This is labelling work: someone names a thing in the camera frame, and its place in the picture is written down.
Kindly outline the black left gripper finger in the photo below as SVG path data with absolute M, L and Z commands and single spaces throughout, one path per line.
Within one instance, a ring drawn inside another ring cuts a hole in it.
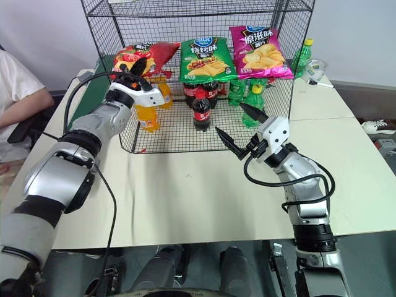
M 132 75 L 143 76 L 143 74 L 145 73 L 146 66 L 147 66 L 147 58 L 140 58 L 132 65 L 129 72 Z

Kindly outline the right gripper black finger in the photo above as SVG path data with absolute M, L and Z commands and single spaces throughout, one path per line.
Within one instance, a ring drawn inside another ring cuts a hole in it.
M 225 131 L 221 130 L 217 126 L 215 126 L 215 130 L 217 135 L 220 137 L 223 144 L 232 152 L 234 153 L 239 160 L 243 160 L 246 155 L 248 154 L 245 148 L 240 148 L 235 144 L 235 140 L 229 136 Z
M 262 110 L 252 105 L 247 103 L 240 103 L 239 105 L 244 111 L 242 117 L 243 124 L 264 123 L 269 118 Z

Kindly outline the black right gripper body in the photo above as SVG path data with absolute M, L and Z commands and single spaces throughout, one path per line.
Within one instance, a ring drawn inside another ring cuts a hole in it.
M 249 155 L 246 163 L 249 163 L 255 158 L 259 158 L 265 153 L 268 147 L 268 142 L 265 139 L 259 139 L 259 135 L 255 133 L 245 148 L 245 155 Z

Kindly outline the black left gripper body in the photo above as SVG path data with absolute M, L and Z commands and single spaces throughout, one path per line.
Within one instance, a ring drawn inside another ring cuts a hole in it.
M 153 87 L 143 77 L 139 75 L 131 74 L 130 72 L 113 71 L 112 76 L 112 91 L 122 90 L 126 92 L 126 89 L 133 91 L 150 92 Z

